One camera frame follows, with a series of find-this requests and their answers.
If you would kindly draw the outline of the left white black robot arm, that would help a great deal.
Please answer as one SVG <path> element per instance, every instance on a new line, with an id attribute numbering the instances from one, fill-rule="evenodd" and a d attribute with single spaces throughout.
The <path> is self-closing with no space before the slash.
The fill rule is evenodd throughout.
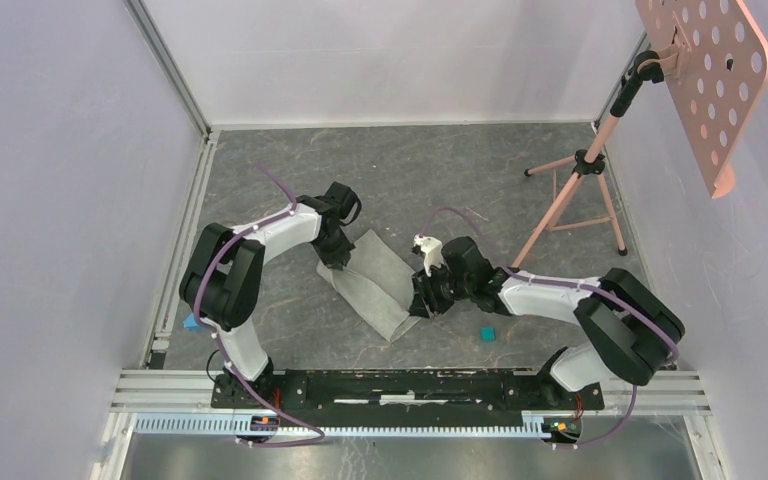
<path id="1" fill-rule="evenodd" d="M 324 266 L 343 269 L 354 249 L 343 228 L 361 211 L 358 194 L 334 182 L 324 194 L 292 197 L 286 207 L 259 220 L 234 227 L 211 223 L 201 231 L 179 297 L 210 333 L 223 369 L 237 380 L 236 394 L 248 406 L 266 405 L 276 390 L 274 364 L 250 319 L 265 265 L 309 244 Z"/>

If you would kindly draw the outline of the grey cloth napkin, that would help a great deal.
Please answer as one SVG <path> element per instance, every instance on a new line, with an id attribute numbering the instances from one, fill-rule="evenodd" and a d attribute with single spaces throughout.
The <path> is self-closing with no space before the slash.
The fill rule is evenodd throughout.
<path id="1" fill-rule="evenodd" d="M 373 230 L 357 239 L 346 266 L 331 269 L 319 263 L 316 272 L 388 342 L 419 321 L 409 313 L 414 271 Z"/>

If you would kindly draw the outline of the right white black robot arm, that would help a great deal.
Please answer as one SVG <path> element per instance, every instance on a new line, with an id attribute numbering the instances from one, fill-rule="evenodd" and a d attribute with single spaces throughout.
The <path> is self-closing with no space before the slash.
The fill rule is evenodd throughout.
<path id="1" fill-rule="evenodd" d="M 469 301 L 503 316 L 538 316 L 574 324 L 584 344 L 548 360 L 537 382 L 540 400 L 562 408 L 586 386 L 617 377 L 645 386 L 677 357 L 683 322 L 629 271 L 612 268 L 601 277 L 567 279 L 494 266 L 470 237 L 446 243 L 414 240 L 423 266 L 412 278 L 409 312 L 429 318 Z"/>

